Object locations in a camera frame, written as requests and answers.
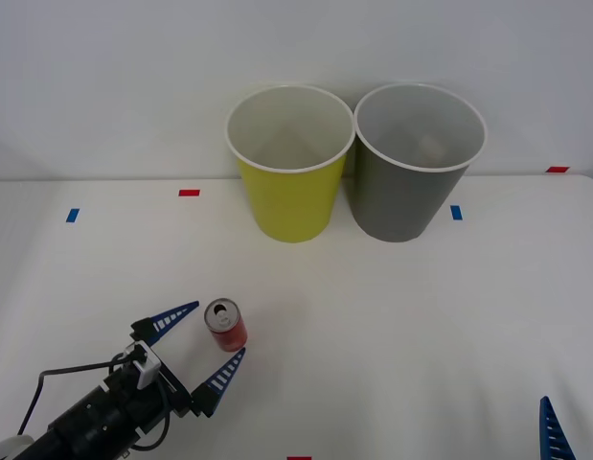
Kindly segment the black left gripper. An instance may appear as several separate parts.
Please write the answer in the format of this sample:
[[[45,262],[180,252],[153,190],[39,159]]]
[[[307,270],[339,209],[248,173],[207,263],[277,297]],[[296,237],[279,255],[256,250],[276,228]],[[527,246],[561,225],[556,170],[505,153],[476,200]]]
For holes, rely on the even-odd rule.
[[[132,323],[134,341],[110,361],[107,392],[144,433],[171,413],[183,417],[194,412],[194,406],[212,417],[246,354],[245,347],[238,350],[190,395],[152,346],[198,307],[199,302],[193,301]]]

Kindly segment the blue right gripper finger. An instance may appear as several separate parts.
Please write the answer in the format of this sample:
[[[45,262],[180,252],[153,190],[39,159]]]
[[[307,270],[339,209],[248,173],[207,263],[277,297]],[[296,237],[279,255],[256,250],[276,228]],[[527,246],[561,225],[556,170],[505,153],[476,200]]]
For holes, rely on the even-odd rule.
[[[576,460],[548,396],[540,400],[538,426],[541,460]]]

